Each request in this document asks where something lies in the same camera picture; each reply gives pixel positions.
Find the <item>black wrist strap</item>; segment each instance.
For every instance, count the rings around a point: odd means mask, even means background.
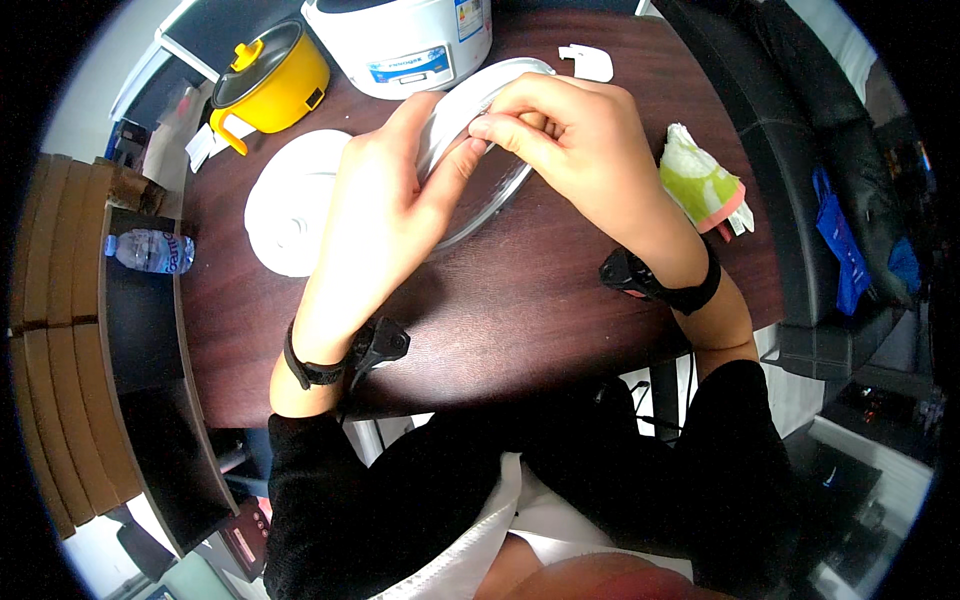
[[[317,365],[314,363],[303,363],[294,353],[294,322],[290,322],[287,327],[287,337],[283,341],[283,358],[287,361],[287,367],[297,378],[300,386],[304,390],[309,390],[311,385],[330,385],[336,383],[344,374],[344,367],[347,364],[345,357],[336,365]]]
[[[609,288],[644,300],[663,300],[689,317],[703,308],[720,286],[720,262],[707,240],[704,240],[704,246],[708,257],[707,277],[700,285],[678,289],[663,287],[650,268],[625,248],[618,248],[607,257],[600,267],[600,281]]]

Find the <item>folded towel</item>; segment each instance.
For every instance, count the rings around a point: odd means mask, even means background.
[[[674,123],[666,130],[666,147],[660,159],[660,182],[700,233],[715,228],[744,204],[746,188],[740,178],[731,175],[717,164],[713,156],[697,146],[680,123]],[[753,214],[749,209],[738,214],[750,215],[746,228],[753,231]]]

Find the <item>water bottle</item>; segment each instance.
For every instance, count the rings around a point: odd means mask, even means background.
[[[156,229],[131,229],[119,237],[108,235],[104,254],[116,256],[125,267],[148,273],[186,273],[193,264],[193,240]]]

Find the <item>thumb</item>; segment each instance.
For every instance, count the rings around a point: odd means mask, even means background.
[[[543,174],[555,166],[562,150],[546,133],[509,114],[485,114],[469,125],[469,133],[509,150]]]
[[[467,179],[486,151],[482,139],[468,137],[437,163],[414,206],[414,219],[424,233],[435,233],[438,238],[444,234]]]

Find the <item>stacked cardboard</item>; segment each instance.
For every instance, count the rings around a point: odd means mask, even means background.
[[[11,353],[24,445],[61,538],[140,492],[98,326],[114,168],[41,156],[16,237]]]

